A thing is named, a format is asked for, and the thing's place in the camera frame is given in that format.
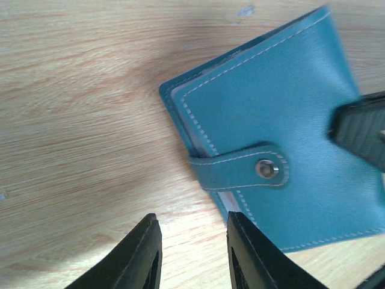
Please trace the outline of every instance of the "wooden table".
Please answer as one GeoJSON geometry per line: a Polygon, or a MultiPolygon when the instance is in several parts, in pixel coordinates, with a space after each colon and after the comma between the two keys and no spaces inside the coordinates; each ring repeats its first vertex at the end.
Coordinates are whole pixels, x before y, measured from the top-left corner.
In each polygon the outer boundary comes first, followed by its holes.
{"type": "MultiPolygon", "coordinates": [[[[156,213],[161,288],[230,288],[224,222],[157,90],[322,4],[1,1],[0,287],[63,288],[156,213]]],[[[331,7],[362,92],[384,89],[385,2],[331,7]]],[[[385,262],[385,236],[289,256],[353,288],[385,262]]]]}

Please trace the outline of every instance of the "white stitching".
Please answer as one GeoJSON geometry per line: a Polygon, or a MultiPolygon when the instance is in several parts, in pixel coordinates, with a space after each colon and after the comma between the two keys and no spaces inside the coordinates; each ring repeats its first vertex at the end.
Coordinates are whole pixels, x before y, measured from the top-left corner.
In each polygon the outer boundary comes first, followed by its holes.
{"type": "MultiPolygon", "coordinates": [[[[231,54],[231,55],[225,57],[224,59],[222,59],[222,60],[219,62],[218,65],[221,65],[223,62],[225,62],[225,61],[228,60],[229,58],[233,57],[236,53],[238,53],[238,51],[236,51],[235,53],[233,53],[233,54],[231,54]]],[[[178,86],[179,84],[181,84],[181,83],[184,83],[184,82],[186,82],[186,81],[189,81],[189,80],[193,79],[194,77],[200,75],[201,73],[202,73],[202,71],[200,71],[200,72],[198,72],[198,73],[196,73],[196,74],[194,74],[194,75],[192,75],[192,76],[190,76],[190,77],[188,77],[188,78],[185,78],[185,79],[183,79],[182,81],[179,81],[179,82],[177,82],[177,83],[171,85],[168,89],[166,89],[166,91],[165,91],[165,96],[166,96],[166,100],[167,100],[167,102],[168,102],[168,107],[171,108],[171,111],[173,112],[173,114],[174,114],[175,116],[177,116],[177,114],[176,114],[176,112],[175,112],[175,110],[174,110],[174,108],[173,108],[173,106],[172,106],[172,104],[171,104],[170,95],[168,95],[169,92],[170,92],[170,90],[172,90],[173,88],[177,87],[177,86],[178,86]]],[[[197,121],[197,120],[193,119],[192,122],[194,122],[194,124],[197,125],[198,129],[201,129],[201,126],[198,124],[198,121],[197,121]]],[[[208,136],[206,136],[206,141],[209,143],[209,147],[212,149],[212,151],[215,153],[215,155],[219,155],[217,149],[216,149],[215,146],[211,143],[211,141],[210,141],[210,139],[208,138],[208,136]]]]}
{"type": "Polygon", "coordinates": [[[371,233],[383,232],[384,230],[385,230],[385,228],[378,228],[378,229],[373,229],[373,230],[367,230],[367,231],[364,231],[364,232],[345,234],[343,236],[326,238],[326,239],[323,239],[323,240],[313,241],[313,242],[309,242],[309,243],[306,243],[306,244],[301,244],[301,245],[298,245],[298,246],[285,247],[285,248],[282,248],[280,250],[281,251],[287,251],[287,250],[293,250],[293,249],[302,249],[303,247],[313,246],[315,244],[322,244],[322,243],[325,243],[325,242],[341,240],[341,239],[345,239],[345,238],[349,238],[349,237],[358,237],[359,235],[368,235],[368,234],[371,234],[371,233]]]}
{"type": "Polygon", "coordinates": [[[251,157],[253,155],[260,155],[260,154],[277,154],[275,152],[271,152],[271,151],[268,151],[268,152],[255,152],[253,154],[248,154],[248,155],[241,155],[240,157],[236,157],[236,158],[229,158],[228,160],[223,160],[223,161],[215,161],[214,163],[203,163],[203,164],[200,164],[200,163],[193,163],[191,161],[189,161],[190,164],[196,164],[197,166],[210,166],[212,164],[220,164],[220,163],[225,163],[226,161],[234,161],[234,160],[238,160],[240,158],[247,158],[247,157],[251,157]]]}
{"type": "Polygon", "coordinates": [[[243,207],[245,208],[247,214],[249,215],[250,220],[253,222],[254,225],[257,226],[257,228],[259,228],[258,225],[257,225],[257,222],[256,222],[256,220],[255,220],[255,218],[254,218],[254,216],[253,216],[253,214],[252,214],[251,211],[248,209],[248,205],[247,205],[247,203],[246,203],[246,200],[243,198],[243,194],[241,194],[241,191],[238,191],[238,190],[237,190],[236,192],[238,193],[238,196],[241,198],[241,202],[242,202],[242,204],[243,204],[243,207]]]}
{"type": "MultiPolygon", "coordinates": [[[[204,187],[202,187],[202,189],[214,191],[214,190],[227,190],[227,189],[230,189],[230,188],[246,188],[246,187],[255,187],[255,186],[280,187],[280,186],[284,185],[288,181],[288,179],[289,179],[289,165],[288,165],[288,162],[285,160],[285,158],[283,156],[281,156],[280,154],[278,154],[276,152],[256,152],[254,154],[245,155],[245,156],[242,156],[242,157],[250,157],[252,155],[267,154],[267,153],[269,153],[271,155],[275,155],[282,162],[283,173],[285,175],[284,175],[284,177],[282,179],[282,182],[280,182],[279,184],[236,185],[234,187],[227,187],[227,188],[204,188],[204,187]]],[[[232,160],[236,160],[238,158],[232,158],[232,159],[225,160],[225,161],[232,161],[232,160]]]]}
{"type": "MultiPolygon", "coordinates": [[[[258,55],[263,54],[264,52],[270,50],[271,48],[276,47],[276,46],[278,46],[279,44],[282,44],[282,43],[285,42],[287,39],[290,39],[290,38],[292,38],[293,36],[295,36],[295,35],[297,35],[297,34],[299,34],[299,33],[302,33],[302,32],[305,31],[306,29],[308,29],[308,28],[310,28],[310,27],[316,25],[318,22],[324,20],[330,13],[331,13],[331,12],[328,12],[326,15],[324,15],[323,17],[321,17],[320,19],[318,19],[318,20],[315,21],[314,23],[312,23],[312,24],[306,26],[306,27],[303,28],[302,30],[297,31],[297,32],[294,33],[293,35],[291,35],[291,36],[289,36],[289,37],[287,37],[287,38],[285,38],[285,39],[283,39],[283,40],[277,42],[276,44],[274,44],[274,45],[272,45],[272,46],[270,46],[270,47],[264,49],[263,51],[258,52],[257,54],[255,54],[255,55],[251,56],[250,58],[248,58],[248,59],[246,59],[246,60],[244,60],[244,61],[238,63],[237,65],[231,67],[230,69],[226,69],[225,71],[219,73],[217,76],[215,76],[215,77],[213,77],[213,78],[211,78],[211,79],[209,79],[209,80],[207,80],[207,81],[205,81],[205,82],[199,84],[197,87],[194,87],[194,88],[193,88],[192,90],[190,90],[188,93],[186,93],[185,95],[183,95],[183,97],[182,97],[182,99],[181,99],[182,105],[183,105],[183,107],[186,109],[187,114],[188,114],[188,115],[190,116],[190,118],[193,120],[193,122],[195,123],[195,125],[196,125],[197,127],[199,126],[198,130],[199,130],[199,132],[201,133],[201,135],[205,138],[205,140],[207,141],[207,143],[211,144],[211,141],[210,141],[209,137],[207,136],[207,134],[205,133],[205,131],[202,130],[202,129],[200,128],[201,126],[199,125],[198,120],[195,118],[195,116],[194,116],[193,113],[191,112],[190,108],[188,107],[188,104],[187,104],[186,101],[185,101],[185,99],[187,98],[187,96],[188,96],[191,92],[193,92],[194,90],[197,90],[198,88],[204,86],[205,84],[209,83],[210,81],[214,80],[215,78],[218,78],[219,76],[224,75],[224,74],[227,73],[228,71],[233,70],[234,68],[236,68],[236,67],[238,67],[238,66],[240,66],[240,65],[242,65],[242,64],[244,64],[244,63],[246,63],[246,62],[248,62],[248,61],[251,60],[251,59],[253,59],[254,57],[257,57],[258,55]]],[[[215,155],[219,155],[217,149],[214,148],[214,146],[213,146],[213,147],[210,146],[210,148],[212,149],[212,151],[214,152],[215,155]]]]}

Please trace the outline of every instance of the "wallet cover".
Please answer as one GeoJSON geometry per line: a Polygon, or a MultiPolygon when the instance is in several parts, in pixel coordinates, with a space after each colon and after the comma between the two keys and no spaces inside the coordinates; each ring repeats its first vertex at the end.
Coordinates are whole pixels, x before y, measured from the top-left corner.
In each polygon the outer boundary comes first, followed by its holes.
{"type": "Polygon", "coordinates": [[[329,6],[163,83],[202,188],[282,252],[385,232],[379,170],[327,137],[361,100],[329,6]]]}

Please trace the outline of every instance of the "teal wallet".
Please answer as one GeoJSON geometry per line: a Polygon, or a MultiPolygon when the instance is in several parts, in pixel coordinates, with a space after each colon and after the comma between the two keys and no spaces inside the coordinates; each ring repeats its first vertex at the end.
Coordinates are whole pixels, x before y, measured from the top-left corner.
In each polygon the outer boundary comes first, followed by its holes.
{"type": "Polygon", "coordinates": [[[385,232],[381,172],[327,137],[333,111],[362,98],[329,6],[159,93],[225,220],[244,213],[282,252],[385,232]]]}

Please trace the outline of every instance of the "metal snap button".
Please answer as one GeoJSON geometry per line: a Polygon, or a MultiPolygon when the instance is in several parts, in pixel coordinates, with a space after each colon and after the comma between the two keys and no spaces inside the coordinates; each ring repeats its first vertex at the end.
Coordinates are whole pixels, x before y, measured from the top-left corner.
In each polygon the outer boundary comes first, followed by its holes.
{"type": "Polygon", "coordinates": [[[260,160],[255,166],[257,174],[264,179],[272,179],[278,175],[279,168],[271,160],[260,160]]]}

